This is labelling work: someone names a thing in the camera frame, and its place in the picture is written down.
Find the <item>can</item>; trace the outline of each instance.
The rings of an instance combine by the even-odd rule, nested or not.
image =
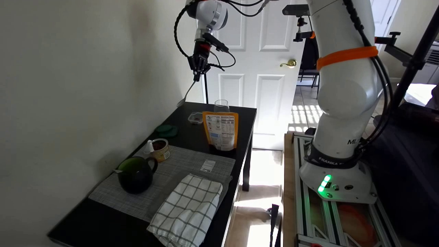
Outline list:
[[[155,139],[151,142],[152,147],[154,149],[151,152],[151,155],[158,161],[163,162],[169,158],[171,153],[169,152],[169,143],[168,140],[163,138]]]

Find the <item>white towel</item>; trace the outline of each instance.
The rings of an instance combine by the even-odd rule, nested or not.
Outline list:
[[[221,183],[186,176],[155,213],[148,231],[167,247],[198,247],[218,207]]]

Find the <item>tile floor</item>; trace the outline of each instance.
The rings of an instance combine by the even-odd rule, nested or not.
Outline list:
[[[281,204],[281,183],[284,178],[281,151],[252,150],[250,191],[239,188],[235,201],[226,247],[270,246],[271,204]]]
[[[380,115],[383,111],[383,105],[384,99],[380,99],[372,116]],[[296,87],[288,130],[305,132],[309,127],[317,127],[322,113],[317,102],[317,87]],[[363,137],[372,134],[374,129],[373,118],[371,118],[364,130]]]

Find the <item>teapot handle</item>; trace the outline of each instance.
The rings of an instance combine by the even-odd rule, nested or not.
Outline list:
[[[158,161],[154,158],[154,157],[148,157],[146,158],[146,163],[149,165],[149,161],[153,160],[154,161],[154,167],[152,168],[152,173],[154,174],[155,171],[157,170],[157,166],[158,166]]]

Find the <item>gray placemat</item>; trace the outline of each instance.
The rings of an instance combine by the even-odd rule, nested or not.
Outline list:
[[[170,157],[159,163],[151,186],[143,193],[132,195],[119,184],[117,174],[111,174],[89,195],[89,198],[112,207],[116,210],[132,215],[134,217],[150,221],[151,213],[148,213],[150,206],[157,203],[158,198],[162,198],[163,192],[173,179],[180,177],[179,174],[187,172],[205,173],[206,177],[215,177],[219,182],[230,180],[235,160],[222,156],[196,152],[175,146],[169,146]],[[144,152],[145,147],[141,148],[134,156],[148,157]],[[200,171],[205,160],[215,161],[215,166],[211,172]]]

